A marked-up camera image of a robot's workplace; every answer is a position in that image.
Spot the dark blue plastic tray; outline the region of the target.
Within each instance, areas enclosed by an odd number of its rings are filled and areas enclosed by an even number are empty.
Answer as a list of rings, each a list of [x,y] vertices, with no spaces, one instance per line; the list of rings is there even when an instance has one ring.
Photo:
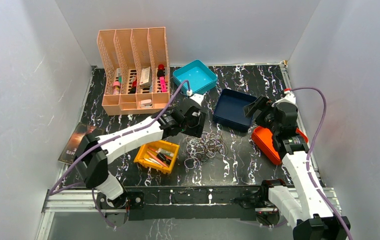
[[[247,132],[253,118],[245,116],[244,107],[256,99],[249,94],[223,89],[213,112],[213,122],[243,133]]]

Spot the teal plastic tray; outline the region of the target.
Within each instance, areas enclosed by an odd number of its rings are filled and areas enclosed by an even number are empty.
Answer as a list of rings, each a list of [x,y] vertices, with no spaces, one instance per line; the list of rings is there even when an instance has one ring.
[[[179,86],[188,80],[194,94],[205,94],[217,85],[218,77],[203,62],[194,60],[172,73],[174,83]]]

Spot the orange plastic tray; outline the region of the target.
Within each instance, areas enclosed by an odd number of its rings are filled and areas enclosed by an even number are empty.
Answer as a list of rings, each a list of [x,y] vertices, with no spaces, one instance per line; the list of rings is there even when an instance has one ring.
[[[285,154],[293,154],[294,152],[308,152],[308,138],[303,132],[297,128],[295,136],[283,140],[283,146],[276,151],[273,145],[273,135],[267,128],[261,126],[255,128],[251,139],[259,147],[262,153],[274,164],[281,165]]]

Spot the yellow plastic parts bin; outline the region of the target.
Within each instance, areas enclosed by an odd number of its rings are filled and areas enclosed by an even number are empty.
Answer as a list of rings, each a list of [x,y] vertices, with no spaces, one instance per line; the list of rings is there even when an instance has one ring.
[[[164,140],[150,142],[139,148],[134,163],[161,171],[163,174],[171,174],[179,149],[179,145]]]

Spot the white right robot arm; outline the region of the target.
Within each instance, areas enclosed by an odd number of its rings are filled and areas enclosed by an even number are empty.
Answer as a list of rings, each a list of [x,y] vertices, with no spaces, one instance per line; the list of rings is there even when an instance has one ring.
[[[247,117],[271,132],[272,146],[290,173],[298,198],[280,180],[266,180],[260,203],[275,205],[287,220],[295,240],[350,240],[350,221],[326,197],[311,167],[309,147],[298,128],[298,108],[290,94],[276,102],[260,96],[244,107]]]

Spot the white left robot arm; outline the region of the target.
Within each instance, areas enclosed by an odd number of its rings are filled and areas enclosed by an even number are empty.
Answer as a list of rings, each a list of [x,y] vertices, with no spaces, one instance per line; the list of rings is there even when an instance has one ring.
[[[89,189],[97,189],[115,208],[125,206],[127,191],[113,176],[108,165],[125,153],[144,144],[163,140],[179,133],[200,137],[206,113],[202,111],[204,96],[194,94],[176,107],[168,107],[126,129],[96,136],[86,134],[76,152],[75,167]]]

